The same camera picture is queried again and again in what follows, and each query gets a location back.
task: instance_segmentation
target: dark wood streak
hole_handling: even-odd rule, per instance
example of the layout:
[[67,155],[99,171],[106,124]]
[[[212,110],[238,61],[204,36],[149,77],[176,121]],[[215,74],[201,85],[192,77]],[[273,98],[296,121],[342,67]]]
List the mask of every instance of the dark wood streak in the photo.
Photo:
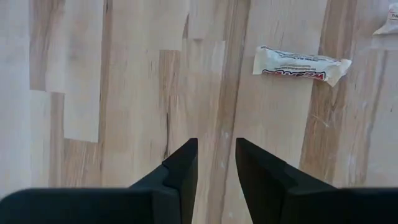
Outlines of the dark wood streak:
[[163,160],[167,159],[168,156],[170,155],[170,149],[169,149],[169,138],[170,138],[170,115],[169,111],[166,113],[166,146],[164,149],[164,154],[163,154]]
[[112,30],[112,7],[113,0],[104,1],[103,14],[103,38],[102,38],[102,53],[101,53],[101,89],[99,92],[99,130],[98,130],[98,147],[101,161],[99,163],[99,170],[102,177],[103,171],[103,154],[105,146],[105,129],[106,129],[106,103],[108,100],[108,85],[109,85],[109,60],[111,56],[111,30]]
[[63,93],[51,93],[50,170],[49,187],[61,187],[65,177],[63,140]]
[[183,39],[188,38],[188,28],[189,28],[189,14],[187,15],[187,18],[185,19],[184,31],[182,32]]

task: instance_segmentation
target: white wrapper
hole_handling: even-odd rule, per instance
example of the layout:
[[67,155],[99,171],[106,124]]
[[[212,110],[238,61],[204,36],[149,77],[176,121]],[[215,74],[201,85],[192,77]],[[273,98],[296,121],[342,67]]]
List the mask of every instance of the white wrapper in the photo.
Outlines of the white wrapper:
[[326,56],[295,54],[260,46],[254,58],[253,75],[274,73],[308,77],[334,86],[346,75],[351,62],[347,59],[337,60]]
[[390,5],[386,23],[373,34],[398,34],[398,3]]

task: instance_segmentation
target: wood grain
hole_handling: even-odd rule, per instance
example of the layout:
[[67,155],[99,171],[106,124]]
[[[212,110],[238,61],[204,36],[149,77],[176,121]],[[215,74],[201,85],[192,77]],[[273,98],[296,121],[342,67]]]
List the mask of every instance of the wood grain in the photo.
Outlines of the wood grain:
[[65,44],[68,35],[65,0],[29,2],[30,89],[64,93]]
[[30,88],[65,93],[66,138],[98,141],[103,6],[30,1]]
[[62,93],[30,92],[30,170],[33,187],[61,187],[63,170]]
[[67,0],[70,16],[66,43],[65,138],[98,142],[101,41],[104,4]]
[[[309,19],[305,12],[317,12]],[[298,167],[307,120],[312,80],[252,76],[258,45],[315,54],[326,1],[252,1],[241,68],[234,137],[248,138]],[[250,223],[236,172],[234,146],[229,156],[222,223]]]
[[[199,140],[193,223],[250,223],[237,137],[337,187],[395,186],[398,0],[0,0],[0,197],[126,187]],[[255,48],[353,60],[336,87]]]
[[368,133],[369,155],[364,181],[367,187],[391,187],[398,185],[397,162],[397,95],[396,62],[398,51],[382,51],[384,61],[380,74],[379,93],[373,109],[373,123]]
[[101,186],[101,149],[96,143],[65,139],[63,187]]
[[239,75],[246,37],[250,1],[228,1],[224,39],[223,73],[215,131],[215,155],[213,157],[206,223],[221,223],[224,208],[226,175],[229,152],[234,144],[233,129],[238,95]]
[[160,52],[151,49],[150,27],[144,22],[155,11],[151,4],[123,0],[112,5],[103,186],[131,185],[158,166],[165,152],[167,116],[159,105],[163,99]]
[[[368,5],[377,5],[372,9]],[[385,55],[371,50],[387,1],[330,1],[320,54],[353,58],[335,88],[314,83],[300,167],[335,186],[363,185]]]

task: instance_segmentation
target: wooden floor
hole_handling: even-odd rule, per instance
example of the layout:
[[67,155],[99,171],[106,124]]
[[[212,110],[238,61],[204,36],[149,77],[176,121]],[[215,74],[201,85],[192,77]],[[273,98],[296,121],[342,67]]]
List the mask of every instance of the wooden floor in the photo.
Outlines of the wooden floor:
[[[125,187],[199,138],[193,223],[250,223],[244,137],[337,187],[398,186],[388,0],[0,0],[0,197]],[[331,88],[255,48],[349,58]]]

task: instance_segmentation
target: light wood plank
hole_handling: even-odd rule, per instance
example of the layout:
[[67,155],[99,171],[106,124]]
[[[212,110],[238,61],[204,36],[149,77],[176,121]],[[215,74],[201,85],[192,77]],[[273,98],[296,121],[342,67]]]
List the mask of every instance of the light wood plank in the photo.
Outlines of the light wood plank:
[[[353,58],[351,49],[357,1],[329,1],[319,53],[334,58]],[[332,88],[314,82],[305,130],[300,168],[316,178],[333,182],[348,78]]]
[[30,186],[29,2],[0,1],[0,198]]
[[103,6],[30,2],[30,88],[66,93],[66,138],[98,141]]
[[143,4],[148,30],[147,47],[154,50],[181,50],[184,25],[191,0],[149,0]]
[[68,0],[65,138],[98,142],[103,1]]
[[30,89],[64,93],[69,13],[65,0],[29,0]]
[[212,161],[206,223],[221,223],[224,192],[229,166],[229,153],[234,144],[233,128],[238,95],[239,76],[246,36],[250,1],[228,1],[226,6],[226,40],[223,73],[221,76],[218,115],[215,131],[215,155]]
[[65,139],[63,187],[101,186],[101,149],[97,143]]
[[387,5],[388,1],[357,1],[353,9],[353,42],[349,50],[353,64],[346,83],[342,83],[345,86],[340,94],[344,94],[338,99],[342,108],[333,114],[335,120],[341,120],[341,127],[336,124],[340,130],[332,182],[337,187],[363,185],[366,178],[370,125],[374,122],[385,60],[383,51],[371,50],[371,42],[373,32],[385,20],[381,14],[385,15]]
[[225,34],[226,14],[231,1],[191,0],[189,7],[189,39],[220,40]]
[[30,92],[30,170],[33,187],[60,187],[63,163],[62,93]]
[[104,0],[104,17],[103,17],[103,33],[102,33],[102,52],[101,52],[101,89],[99,94],[99,130],[98,130],[98,148],[101,153],[101,186],[103,184],[103,163],[105,134],[106,134],[106,107],[108,102],[109,90],[109,62],[111,57],[111,31],[112,31],[112,15],[113,0]]
[[112,5],[104,186],[131,185],[158,166],[167,151],[167,115],[160,105],[160,49],[149,38],[167,34],[148,26],[156,12],[150,7],[154,4],[123,0]]
[[[263,44],[316,54],[325,8],[326,1],[251,1],[233,139],[248,138],[295,167],[300,161],[312,80],[252,76],[252,64],[256,47]],[[315,13],[308,16],[308,11]],[[251,223],[237,176],[234,144],[222,223]]]
[[170,101],[170,145],[177,149],[190,137],[199,139],[198,185],[193,223],[206,223],[210,175],[214,166],[218,97],[225,41],[184,40],[176,96]]
[[373,123],[367,123],[370,126],[368,169],[363,171],[367,187],[398,186],[398,51],[386,52],[384,60]]
[[164,108],[166,114],[166,131],[167,131],[167,143],[164,154],[164,159],[171,155],[177,150],[185,141],[189,138],[188,130],[186,126],[182,126],[185,121],[186,114],[180,114],[180,119],[176,119],[176,114],[179,112],[176,110],[178,103],[178,81],[180,79],[180,64],[181,55],[187,56],[185,45],[182,46],[183,52],[179,50],[161,50],[159,55],[159,78],[160,78],[160,92],[161,102],[160,104]]

